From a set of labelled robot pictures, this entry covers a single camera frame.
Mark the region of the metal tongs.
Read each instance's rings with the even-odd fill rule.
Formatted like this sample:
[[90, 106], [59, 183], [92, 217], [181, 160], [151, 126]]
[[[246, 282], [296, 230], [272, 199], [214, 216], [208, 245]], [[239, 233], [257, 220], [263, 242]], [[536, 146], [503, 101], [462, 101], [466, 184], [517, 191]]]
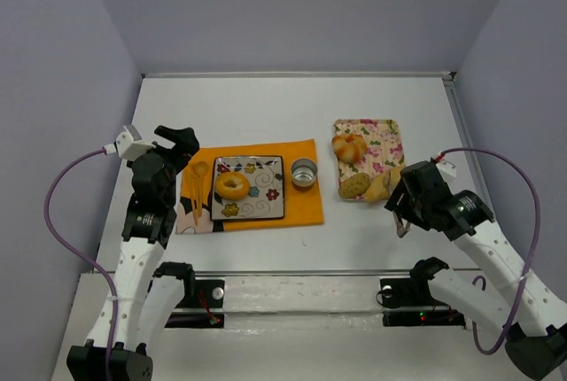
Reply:
[[396, 235], [398, 238], [405, 237], [409, 231], [411, 230], [411, 222], [405, 221], [402, 217], [400, 217], [397, 213], [392, 214], [396, 229]]

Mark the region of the golden bagel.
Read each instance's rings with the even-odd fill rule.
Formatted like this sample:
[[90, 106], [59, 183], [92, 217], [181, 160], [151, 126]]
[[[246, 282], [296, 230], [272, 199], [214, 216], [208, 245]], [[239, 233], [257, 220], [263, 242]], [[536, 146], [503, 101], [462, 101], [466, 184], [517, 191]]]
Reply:
[[224, 199], [240, 200], [245, 198], [251, 188], [248, 179], [239, 172], [225, 172], [217, 176], [215, 191]]

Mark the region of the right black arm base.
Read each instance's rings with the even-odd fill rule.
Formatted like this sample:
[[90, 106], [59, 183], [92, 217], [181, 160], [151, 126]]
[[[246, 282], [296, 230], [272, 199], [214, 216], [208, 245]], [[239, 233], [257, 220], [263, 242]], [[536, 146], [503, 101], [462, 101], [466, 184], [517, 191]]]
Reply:
[[409, 277], [381, 278], [375, 300], [387, 328], [466, 327], [463, 314], [433, 299]]

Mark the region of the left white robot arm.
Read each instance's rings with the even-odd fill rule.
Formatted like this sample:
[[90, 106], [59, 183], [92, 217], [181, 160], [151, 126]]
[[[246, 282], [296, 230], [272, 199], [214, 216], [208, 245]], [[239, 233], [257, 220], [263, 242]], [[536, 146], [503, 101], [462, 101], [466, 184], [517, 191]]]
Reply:
[[176, 178], [199, 143], [192, 128], [158, 126], [154, 132], [172, 147], [145, 142], [127, 125], [104, 148], [126, 160], [133, 193], [110, 291], [84, 344], [72, 346], [66, 358], [75, 380], [151, 379], [151, 343], [174, 307], [194, 292], [192, 266], [161, 258], [176, 220]]

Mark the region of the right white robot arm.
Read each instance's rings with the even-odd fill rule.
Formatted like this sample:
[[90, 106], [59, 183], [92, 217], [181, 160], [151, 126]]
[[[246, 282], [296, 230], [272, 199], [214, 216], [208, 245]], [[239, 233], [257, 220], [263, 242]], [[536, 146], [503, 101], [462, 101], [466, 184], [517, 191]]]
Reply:
[[566, 303], [527, 267], [481, 197], [450, 190], [454, 174], [453, 165], [433, 159], [393, 169], [384, 207], [400, 237], [411, 226], [442, 233], [499, 295], [467, 283], [435, 257], [418, 261], [409, 277], [419, 296], [454, 307], [500, 336], [512, 363], [531, 380], [542, 380], [566, 360]]

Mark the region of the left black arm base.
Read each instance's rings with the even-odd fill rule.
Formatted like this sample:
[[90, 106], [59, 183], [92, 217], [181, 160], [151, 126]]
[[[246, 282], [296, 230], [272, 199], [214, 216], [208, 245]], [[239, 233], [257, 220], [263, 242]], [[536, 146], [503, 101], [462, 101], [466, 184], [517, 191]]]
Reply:
[[223, 311], [225, 281], [200, 279], [195, 291], [186, 294], [175, 306], [165, 327], [168, 329], [223, 329], [226, 316]]

